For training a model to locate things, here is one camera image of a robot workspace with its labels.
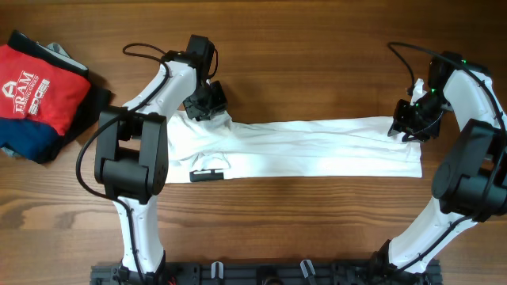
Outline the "white t-shirt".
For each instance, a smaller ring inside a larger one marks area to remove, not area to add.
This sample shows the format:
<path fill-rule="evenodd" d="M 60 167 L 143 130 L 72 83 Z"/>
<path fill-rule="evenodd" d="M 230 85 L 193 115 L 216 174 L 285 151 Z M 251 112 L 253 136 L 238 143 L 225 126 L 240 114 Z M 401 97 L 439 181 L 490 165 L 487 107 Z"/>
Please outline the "white t-shirt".
<path fill-rule="evenodd" d="M 224 180 L 254 177 L 422 176 L 421 147 L 388 136 L 387 116 L 356 119 L 238 123 L 224 112 L 211 120 L 176 112 L 167 124 L 168 184 L 192 172 Z"/>

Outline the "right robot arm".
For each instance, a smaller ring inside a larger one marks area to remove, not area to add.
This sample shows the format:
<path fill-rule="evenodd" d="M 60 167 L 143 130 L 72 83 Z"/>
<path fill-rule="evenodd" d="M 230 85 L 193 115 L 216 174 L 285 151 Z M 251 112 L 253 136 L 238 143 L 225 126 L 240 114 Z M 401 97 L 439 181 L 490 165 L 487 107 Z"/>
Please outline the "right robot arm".
<path fill-rule="evenodd" d="M 411 82 L 411 99 L 397 103 L 388 134 L 424 143 L 438 137 L 451 112 L 459 137 L 434 174 L 427 206 L 371 257 L 364 270 L 370 284 L 429 284 L 429 264 L 444 247 L 506 213 L 506 114 L 490 72 L 452 51 L 431 56 L 427 82 Z"/>

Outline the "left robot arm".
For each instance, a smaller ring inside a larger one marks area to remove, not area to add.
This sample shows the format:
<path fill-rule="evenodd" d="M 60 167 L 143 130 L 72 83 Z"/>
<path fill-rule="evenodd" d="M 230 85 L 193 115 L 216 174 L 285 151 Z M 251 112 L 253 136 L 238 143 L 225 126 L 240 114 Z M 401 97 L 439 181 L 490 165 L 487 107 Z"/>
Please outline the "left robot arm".
<path fill-rule="evenodd" d="M 227 109 L 222 86 L 212 79 L 217 60 L 215 45 L 192 35 L 184 51 L 156 58 L 158 73 L 137 98 L 100 114 L 94 176 L 116 207 L 124 243 L 112 284 L 169 283 L 157 214 L 169 171 L 167 124 L 179 108 L 196 121 Z"/>

